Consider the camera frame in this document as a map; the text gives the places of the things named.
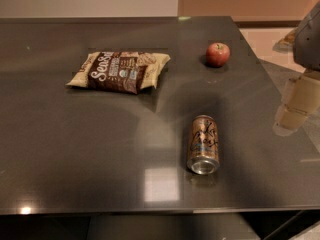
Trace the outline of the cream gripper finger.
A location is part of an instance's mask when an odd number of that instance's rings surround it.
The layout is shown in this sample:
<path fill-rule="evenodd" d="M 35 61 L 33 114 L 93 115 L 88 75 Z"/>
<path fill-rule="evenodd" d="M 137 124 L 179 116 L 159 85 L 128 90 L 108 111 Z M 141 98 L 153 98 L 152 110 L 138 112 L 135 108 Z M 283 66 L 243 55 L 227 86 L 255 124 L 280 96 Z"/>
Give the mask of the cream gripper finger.
<path fill-rule="evenodd" d="M 320 72 L 306 69 L 290 78 L 284 87 L 281 105 L 275 114 L 273 131 L 279 136 L 296 132 L 320 107 Z"/>

